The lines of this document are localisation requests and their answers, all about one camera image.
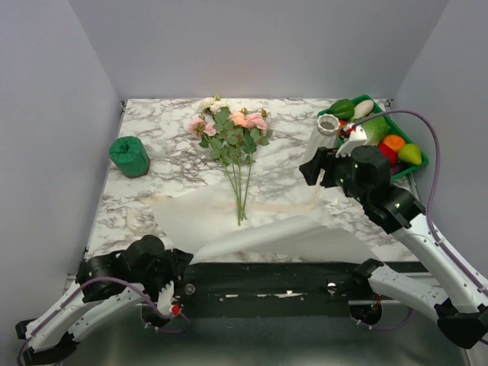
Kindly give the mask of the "white wrapping paper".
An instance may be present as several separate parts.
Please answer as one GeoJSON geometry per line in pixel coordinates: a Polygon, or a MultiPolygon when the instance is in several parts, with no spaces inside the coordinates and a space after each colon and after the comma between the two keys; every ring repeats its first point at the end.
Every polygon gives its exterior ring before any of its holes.
{"type": "Polygon", "coordinates": [[[194,227],[190,227],[188,230],[171,231],[167,237],[175,248],[193,254],[195,264],[248,251],[259,255],[286,255],[311,262],[352,264],[361,264],[375,257],[352,233],[335,226],[324,203],[323,211],[328,218],[321,222],[301,215],[222,236],[197,233],[194,227]]]}

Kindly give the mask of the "cream ribbon with gold letters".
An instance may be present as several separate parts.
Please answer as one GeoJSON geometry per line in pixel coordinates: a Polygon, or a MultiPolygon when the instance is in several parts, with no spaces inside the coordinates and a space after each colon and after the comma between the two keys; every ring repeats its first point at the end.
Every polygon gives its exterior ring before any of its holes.
{"type": "Polygon", "coordinates": [[[237,223],[237,203],[230,184],[220,181],[179,196],[143,192],[139,200],[150,209],[149,223],[142,228],[142,211],[127,211],[127,225],[148,233],[156,229],[168,235],[194,227],[197,233],[222,236],[289,217],[306,216],[321,222],[328,218],[323,202],[313,189],[292,184],[265,192],[251,187],[246,201],[246,218],[237,223]]]}

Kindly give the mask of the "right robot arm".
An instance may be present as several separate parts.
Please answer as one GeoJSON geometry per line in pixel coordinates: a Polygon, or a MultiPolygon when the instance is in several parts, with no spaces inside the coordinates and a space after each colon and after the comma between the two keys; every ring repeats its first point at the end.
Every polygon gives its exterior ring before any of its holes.
{"type": "Polygon", "coordinates": [[[351,279],[361,299],[376,293],[407,305],[437,323],[455,345],[470,349],[487,334],[487,279],[429,220],[427,210],[407,190],[390,181],[390,162],[375,146],[359,146],[350,156],[320,147],[299,167],[309,186],[339,187],[361,204],[370,221],[414,254],[440,287],[399,274],[368,259],[351,279]]]}

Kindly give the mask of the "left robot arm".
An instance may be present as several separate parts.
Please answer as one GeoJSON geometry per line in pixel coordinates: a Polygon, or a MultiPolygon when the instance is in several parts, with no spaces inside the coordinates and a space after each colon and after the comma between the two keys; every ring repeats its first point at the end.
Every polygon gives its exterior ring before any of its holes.
{"type": "Polygon", "coordinates": [[[175,288],[193,257],[145,235],[126,249],[81,262],[75,280],[45,314],[16,325],[23,340],[17,364],[58,364],[98,325],[138,304],[150,309],[146,327],[177,334],[169,327],[182,315],[175,288]]]}

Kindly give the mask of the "pink rose flower bouquet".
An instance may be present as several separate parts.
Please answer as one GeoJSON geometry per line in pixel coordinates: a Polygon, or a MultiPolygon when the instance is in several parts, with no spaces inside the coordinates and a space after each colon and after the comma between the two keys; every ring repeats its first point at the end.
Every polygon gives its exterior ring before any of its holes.
{"type": "Polygon", "coordinates": [[[246,205],[255,154],[267,146],[273,135],[265,109],[232,111],[219,95],[201,101],[199,115],[190,122],[189,131],[199,146],[209,151],[212,160],[223,166],[236,198],[237,223],[247,219],[246,205]]]}

